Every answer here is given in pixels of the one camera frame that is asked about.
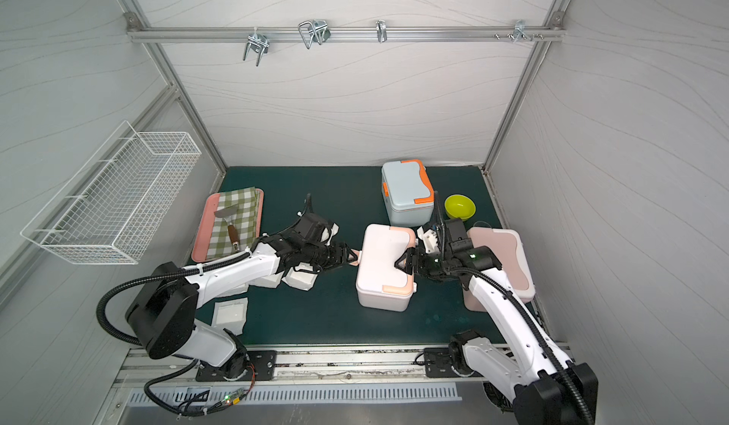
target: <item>lime green bowl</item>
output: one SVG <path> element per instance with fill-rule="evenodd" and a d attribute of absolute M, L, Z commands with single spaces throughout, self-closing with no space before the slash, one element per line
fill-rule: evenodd
<path fill-rule="evenodd" d="M 445 213 L 465 221 L 476 214 L 476 204 L 465 195 L 453 194 L 445 200 Z"/>

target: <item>light blue storage box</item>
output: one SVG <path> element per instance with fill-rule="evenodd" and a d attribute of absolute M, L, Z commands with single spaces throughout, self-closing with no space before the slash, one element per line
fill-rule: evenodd
<path fill-rule="evenodd" d="M 414 228 L 430 221 L 433 186 L 423 163 L 417 159 L 385 163 L 382 198 L 392 226 Z"/>

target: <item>spatula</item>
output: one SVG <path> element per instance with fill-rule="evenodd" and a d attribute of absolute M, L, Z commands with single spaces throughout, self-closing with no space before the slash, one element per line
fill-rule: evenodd
<path fill-rule="evenodd" d="M 238 205 L 231 205 L 216 211 L 215 217 L 220 218 L 228 225 L 228 238 L 230 238 L 230 242 L 232 243 L 232 247 L 235 252 L 239 252 L 241 251 L 241 238 L 238 236 L 238 231 L 235 229 L 235 226 L 232 225 L 231 218 L 236 213 L 238 213 Z"/>

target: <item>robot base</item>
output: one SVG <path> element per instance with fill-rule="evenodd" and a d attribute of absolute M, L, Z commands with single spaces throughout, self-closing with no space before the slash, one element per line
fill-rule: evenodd
<path fill-rule="evenodd" d="M 423 360 L 425 363 L 425 376 L 428 378 L 481 377 L 479 373 L 472 370 L 468 370 L 467 373 L 457 372 L 448 348 L 424 348 Z"/>
<path fill-rule="evenodd" d="M 276 351 L 248 351 L 251 358 L 250 363 L 256 370 L 256 381 L 270 381 L 273 379 L 273 369 L 276 367 Z M 250 381 L 251 370 L 246 369 L 243 375 L 235 380 L 225 379 L 227 377 L 222 367 L 211 367 L 205 363 L 200 364 L 197 369 L 195 380 L 197 382 L 217 382 L 217 381 Z"/>

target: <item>white wire basket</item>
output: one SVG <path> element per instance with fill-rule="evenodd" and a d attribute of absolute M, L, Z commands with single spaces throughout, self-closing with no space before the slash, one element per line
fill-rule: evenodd
<path fill-rule="evenodd" d="M 96 160 L 104 148 L 109 157 Z M 137 264 L 199 157 L 186 132 L 137 132 L 125 122 L 21 235 L 72 264 Z M 89 165 L 96 174 L 79 183 Z"/>

